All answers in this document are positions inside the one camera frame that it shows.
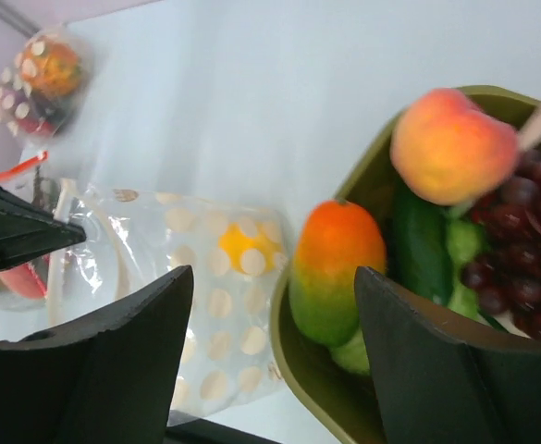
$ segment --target red object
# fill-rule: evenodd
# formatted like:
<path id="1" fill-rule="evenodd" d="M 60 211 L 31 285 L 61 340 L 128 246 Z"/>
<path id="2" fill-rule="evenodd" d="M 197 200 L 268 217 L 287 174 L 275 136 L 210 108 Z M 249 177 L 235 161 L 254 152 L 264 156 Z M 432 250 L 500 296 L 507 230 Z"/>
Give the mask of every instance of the red object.
<path id="1" fill-rule="evenodd" d="M 0 280 L 15 294 L 27 299 L 43 299 L 46 286 L 29 264 L 0 272 Z"/>

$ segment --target bag of candy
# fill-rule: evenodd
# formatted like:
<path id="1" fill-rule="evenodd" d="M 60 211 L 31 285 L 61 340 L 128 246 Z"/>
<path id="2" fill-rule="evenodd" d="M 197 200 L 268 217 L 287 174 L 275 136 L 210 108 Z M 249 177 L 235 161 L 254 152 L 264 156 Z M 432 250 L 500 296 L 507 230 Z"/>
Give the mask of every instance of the bag of candy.
<path id="1" fill-rule="evenodd" d="M 38 32 L 0 76 L 0 123 L 46 142 L 71 121 L 92 74 L 87 44 L 64 28 Z"/>

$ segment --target grape cluster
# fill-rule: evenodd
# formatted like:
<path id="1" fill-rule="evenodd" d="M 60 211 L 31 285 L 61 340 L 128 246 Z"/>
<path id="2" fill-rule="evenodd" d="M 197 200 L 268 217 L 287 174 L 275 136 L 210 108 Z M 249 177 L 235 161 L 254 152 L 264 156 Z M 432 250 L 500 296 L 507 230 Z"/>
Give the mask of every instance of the grape cluster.
<path id="1" fill-rule="evenodd" d="M 510 312 L 513 324 L 541 339 L 541 152 L 523 154 L 515 174 L 473 207 L 490 252 L 461 271 L 489 315 Z"/>

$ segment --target polka dot bag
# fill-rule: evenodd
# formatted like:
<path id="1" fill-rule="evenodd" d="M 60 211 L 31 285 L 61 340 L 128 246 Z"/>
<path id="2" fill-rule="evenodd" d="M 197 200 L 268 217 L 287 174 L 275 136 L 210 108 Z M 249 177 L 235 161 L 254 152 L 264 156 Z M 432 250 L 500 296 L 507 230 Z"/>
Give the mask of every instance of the polka dot bag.
<path id="1" fill-rule="evenodd" d="M 88 240 L 51 255 L 52 325 L 124 298 L 176 266 L 192 266 L 171 425 L 282 387 L 268 332 L 271 296 L 287 262 L 275 212 L 170 193 L 94 186 L 80 193 L 63 179 L 55 217 L 83 226 Z"/>

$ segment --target mango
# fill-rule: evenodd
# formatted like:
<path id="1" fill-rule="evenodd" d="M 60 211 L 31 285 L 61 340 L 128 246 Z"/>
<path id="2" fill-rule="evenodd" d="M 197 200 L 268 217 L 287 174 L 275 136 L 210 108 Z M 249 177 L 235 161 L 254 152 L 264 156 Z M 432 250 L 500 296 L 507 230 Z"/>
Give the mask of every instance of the mango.
<path id="1" fill-rule="evenodd" d="M 438 88 L 401 115 L 390 157 L 416 195 L 433 204 L 460 204 L 512 174 L 519 159 L 517 131 L 459 90 Z"/>
<path id="2" fill-rule="evenodd" d="M 336 348 L 358 331 L 354 274 L 359 266 L 386 271 L 386 246 L 374 218 L 342 200 L 320 203 L 310 213 L 292 260 L 289 304 L 299 331 Z"/>

